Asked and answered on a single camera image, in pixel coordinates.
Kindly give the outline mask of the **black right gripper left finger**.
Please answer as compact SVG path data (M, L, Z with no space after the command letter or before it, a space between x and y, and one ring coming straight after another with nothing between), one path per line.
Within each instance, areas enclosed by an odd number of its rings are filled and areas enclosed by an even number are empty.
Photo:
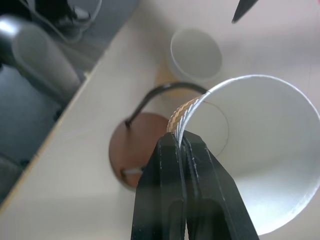
M187 190L179 144L172 133L156 143L135 191L131 239L183 240Z

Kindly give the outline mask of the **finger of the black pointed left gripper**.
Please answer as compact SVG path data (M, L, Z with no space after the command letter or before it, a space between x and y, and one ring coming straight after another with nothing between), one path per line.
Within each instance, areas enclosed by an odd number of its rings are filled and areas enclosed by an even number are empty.
M236 24L257 2L258 0L240 0L231 22Z

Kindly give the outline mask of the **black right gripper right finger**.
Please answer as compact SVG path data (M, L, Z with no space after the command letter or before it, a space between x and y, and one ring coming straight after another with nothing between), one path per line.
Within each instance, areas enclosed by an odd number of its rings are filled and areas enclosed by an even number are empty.
M186 131L182 147L189 239L259 239L235 181L202 138Z

